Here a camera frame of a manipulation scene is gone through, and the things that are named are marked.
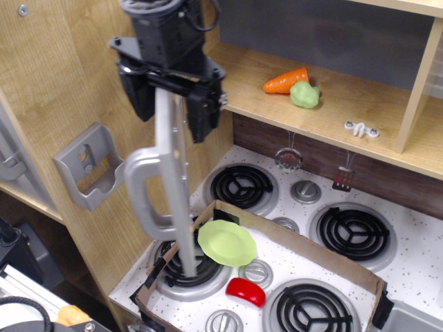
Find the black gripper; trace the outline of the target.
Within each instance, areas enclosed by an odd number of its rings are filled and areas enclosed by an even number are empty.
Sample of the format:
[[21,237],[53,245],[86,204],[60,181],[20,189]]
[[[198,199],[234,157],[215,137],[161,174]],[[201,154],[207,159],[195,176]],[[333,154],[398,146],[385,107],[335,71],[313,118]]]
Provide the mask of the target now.
[[194,143],[202,143],[219,125],[226,103],[225,70],[204,54],[201,10],[127,10],[134,37],[115,37],[110,46],[119,56],[122,86],[136,115],[147,122],[155,114],[156,88],[183,96]]

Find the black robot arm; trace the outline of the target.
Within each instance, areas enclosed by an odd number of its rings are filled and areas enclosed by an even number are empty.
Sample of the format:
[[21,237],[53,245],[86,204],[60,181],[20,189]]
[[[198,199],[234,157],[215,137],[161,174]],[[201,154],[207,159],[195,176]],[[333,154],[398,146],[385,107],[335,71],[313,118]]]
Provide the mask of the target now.
[[204,26],[200,1],[121,1],[130,16],[134,37],[114,37],[118,73],[137,116],[144,122],[154,114],[155,89],[186,99],[188,126],[201,143],[219,124],[227,103],[222,90],[225,70],[204,54],[205,34],[218,18]]

